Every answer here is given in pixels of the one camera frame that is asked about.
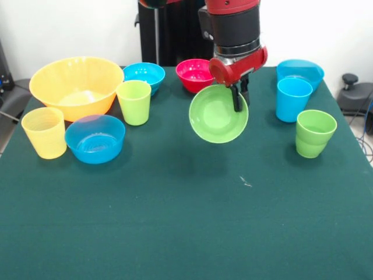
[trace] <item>yellow bowl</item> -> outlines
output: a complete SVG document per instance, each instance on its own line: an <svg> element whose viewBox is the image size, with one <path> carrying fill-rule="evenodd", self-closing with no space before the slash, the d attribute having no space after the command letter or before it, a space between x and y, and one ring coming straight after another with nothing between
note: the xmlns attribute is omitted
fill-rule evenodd
<svg viewBox="0 0 373 280"><path fill-rule="evenodd" d="M48 64L30 81L32 95L47 107L60 109L67 121L105 114L124 80L115 63L95 57L74 57Z"/></svg>

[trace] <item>black knob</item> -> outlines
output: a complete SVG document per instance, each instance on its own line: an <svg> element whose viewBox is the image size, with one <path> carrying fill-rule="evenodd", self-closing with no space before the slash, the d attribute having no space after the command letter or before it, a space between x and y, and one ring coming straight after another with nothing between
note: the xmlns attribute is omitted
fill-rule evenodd
<svg viewBox="0 0 373 280"><path fill-rule="evenodd" d="M342 76L342 79L343 79L344 83L348 86L352 86L352 85L354 85L354 83L357 83L359 81L358 76L356 76L354 74L350 74L350 73L344 74Z"/></svg>

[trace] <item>blue bowl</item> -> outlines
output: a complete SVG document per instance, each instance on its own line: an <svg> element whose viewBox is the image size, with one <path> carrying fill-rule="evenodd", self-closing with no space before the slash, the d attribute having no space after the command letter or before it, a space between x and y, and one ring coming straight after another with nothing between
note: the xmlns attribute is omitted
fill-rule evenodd
<svg viewBox="0 0 373 280"><path fill-rule="evenodd" d="M154 63L140 62L124 68L124 80L140 80L152 87L152 96L159 90L166 73L164 69Z"/></svg>
<svg viewBox="0 0 373 280"><path fill-rule="evenodd" d="M285 78L299 78L311 84L313 91L319 87L325 76L324 70L317 64L300 59L291 59L281 62L277 68L277 82Z"/></svg>
<svg viewBox="0 0 373 280"><path fill-rule="evenodd" d="M65 140L82 162L97 165L109 162L122 151L126 129L110 115L90 115L73 122Z"/></svg>

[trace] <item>white wall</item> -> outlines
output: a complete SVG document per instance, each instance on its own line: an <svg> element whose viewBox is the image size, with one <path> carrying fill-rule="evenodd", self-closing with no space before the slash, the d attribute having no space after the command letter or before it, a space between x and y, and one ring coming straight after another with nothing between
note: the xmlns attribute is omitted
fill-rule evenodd
<svg viewBox="0 0 373 280"><path fill-rule="evenodd" d="M141 60L136 0L0 0L0 39L15 79L55 60L87 55Z"/></svg>
<svg viewBox="0 0 373 280"><path fill-rule="evenodd" d="M262 0L267 65L289 58L316 62L334 95L346 72L373 82L372 11L369 0Z"/></svg>
<svg viewBox="0 0 373 280"><path fill-rule="evenodd" d="M345 72L373 82L372 11L367 0L262 0L267 65L314 61L334 94ZM136 13L136 0L0 0L0 38L16 79L75 55L125 65L141 60Z"/></svg>

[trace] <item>green cup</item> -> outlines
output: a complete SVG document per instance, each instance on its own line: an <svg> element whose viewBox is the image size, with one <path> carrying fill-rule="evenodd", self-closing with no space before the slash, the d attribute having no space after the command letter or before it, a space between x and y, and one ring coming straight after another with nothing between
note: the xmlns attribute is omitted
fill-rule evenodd
<svg viewBox="0 0 373 280"><path fill-rule="evenodd" d="M337 121L328 113L306 110L298 115L297 152L308 159L317 158L337 129Z"/></svg>
<svg viewBox="0 0 373 280"><path fill-rule="evenodd" d="M117 87L123 118L130 125L142 125L149 119L152 87L141 80L129 80Z"/></svg>

